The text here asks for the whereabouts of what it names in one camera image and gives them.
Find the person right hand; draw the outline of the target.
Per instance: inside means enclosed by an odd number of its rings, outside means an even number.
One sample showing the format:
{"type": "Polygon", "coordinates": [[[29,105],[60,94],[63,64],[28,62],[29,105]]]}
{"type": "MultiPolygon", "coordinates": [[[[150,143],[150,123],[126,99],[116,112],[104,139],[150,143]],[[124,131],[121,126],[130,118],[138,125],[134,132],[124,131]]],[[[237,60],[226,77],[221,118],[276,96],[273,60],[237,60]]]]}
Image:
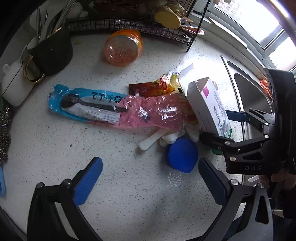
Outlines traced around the person right hand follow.
{"type": "Polygon", "coordinates": [[[269,186],[271,182],[280,183],[282,182],[286,189],[292,189],[295,187],[296,176],[290,174],[285,169],[280,170],[279,173],[271,175],[271,177],[267,177],[266,175],[259,175],[259,180],[263,182],[266,186],[269,186]]]}

